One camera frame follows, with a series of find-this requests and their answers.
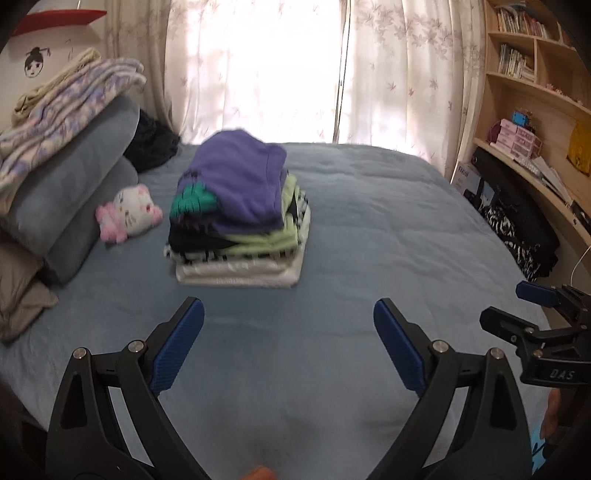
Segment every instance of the screw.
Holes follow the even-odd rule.
[[[445,353],[449,350],[449,345],[443,340],[435,340],[433,342],[433,350],[439,353]]]
[[[127,350],[133,353],[141,352],[144,348],[144,343],[141,340],[134,340],[127,346]]]
[[[74,353],[72,354],[72,356],[76,359],[76,360],[80,360],[81,358],[84,358],[84,356],[86,355],[86,348],[77,348],[76,350],[74,350]]]
[[[491,348],[489,352],[491,353],[493,358],[496,358],[497,360],[500,360],[505,356],[505,352],[497,347]]]

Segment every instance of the blue gripper pad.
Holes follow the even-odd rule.
[[[204,317],[203,303],[194,301],[164,342],[153,362],[150,390],[154,395],[173,386],[178,371],[203,327]]]
[[[558,294],[554,289],[541,287],[525,280],[517,284],[515,294],[521,300],[530,301],[543,307],[552,308],[558,305]]]
[[[375,304],[374,325],[404,386],[422,395],[427,388],[423,359],[383,300]]]

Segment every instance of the curtain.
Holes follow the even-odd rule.
[[[350,0],[339,142],[417,155],[450,179],[480,105],[479,0]]]
[[[107,55],[132,57],[144,64],[147,82],[134,96],[146,112],[169,127],[170,103],[164,94],[164,55],[171,0],[106,0]]]
[[[173,128],[199,143],[222,128],[264,141],[331,142],[339,0],[174,0],[165,84]]]

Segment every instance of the cartoon face drawing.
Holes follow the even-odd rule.
[[[35,78],[39,75],[43,69],[43,51],[47,52],[47,56],[51,53],[49,48],[34,47],[29,53],[25,60],[25,76],[27,78]]]

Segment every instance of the pink plush toy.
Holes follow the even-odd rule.
[[[148,187],[140,184],[121,190],[113,202],[96,209],[95,217],[100,239],[106,244],[122,244],[129,236],[158,225],[163,213],[152,201]]]

